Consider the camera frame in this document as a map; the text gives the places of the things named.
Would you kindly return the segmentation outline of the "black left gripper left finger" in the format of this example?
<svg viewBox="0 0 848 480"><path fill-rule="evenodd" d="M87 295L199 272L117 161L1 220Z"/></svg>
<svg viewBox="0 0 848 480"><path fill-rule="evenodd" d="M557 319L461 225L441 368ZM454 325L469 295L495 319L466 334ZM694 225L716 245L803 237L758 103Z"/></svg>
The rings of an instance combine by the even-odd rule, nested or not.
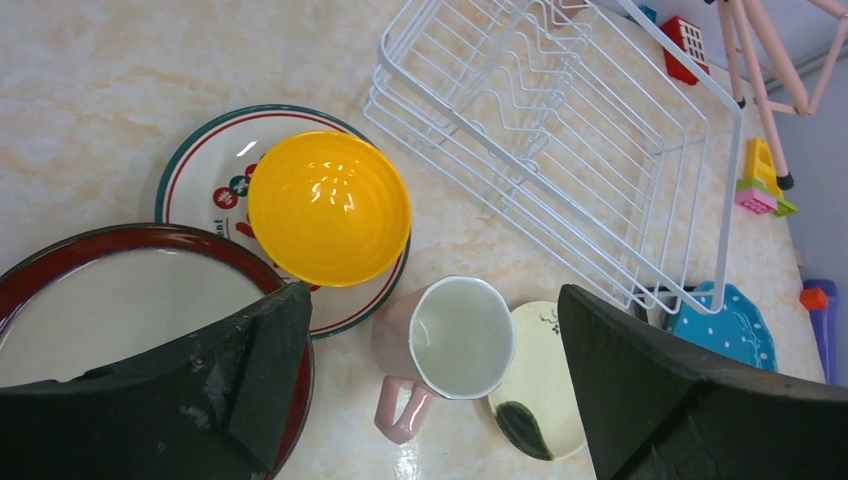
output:
<svg viewBox="0 0 848 480"><path fill-rule="evenodd" d="M313 397L311 294L288 284L147 352L1 391L5 479L266 479Z"/></svg>

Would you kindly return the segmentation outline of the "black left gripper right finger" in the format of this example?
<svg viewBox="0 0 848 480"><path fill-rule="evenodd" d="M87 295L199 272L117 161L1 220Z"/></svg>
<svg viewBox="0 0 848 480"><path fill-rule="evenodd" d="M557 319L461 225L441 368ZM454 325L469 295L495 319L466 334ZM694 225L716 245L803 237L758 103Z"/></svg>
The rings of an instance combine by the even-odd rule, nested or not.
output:
<svg viewBox="0 0 848 480"><path fill-rule="evenodd" d="M600 479L843 479L847 392L758 369L566 284L558 319Z"/></svg>

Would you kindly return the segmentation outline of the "blue polka dot plate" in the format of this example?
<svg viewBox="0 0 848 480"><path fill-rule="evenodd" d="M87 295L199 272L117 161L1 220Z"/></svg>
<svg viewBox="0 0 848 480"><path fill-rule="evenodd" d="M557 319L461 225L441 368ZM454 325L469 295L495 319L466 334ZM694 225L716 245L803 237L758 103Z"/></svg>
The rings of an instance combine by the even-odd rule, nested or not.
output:
<svg viewBox="0 0 848 480"><path fill-rule="evenodd" d="M699 313L683 303L665 321L665 330L690 343L763 370L777 372L773 337L758 307L727 283L716 313Z"/></svg>

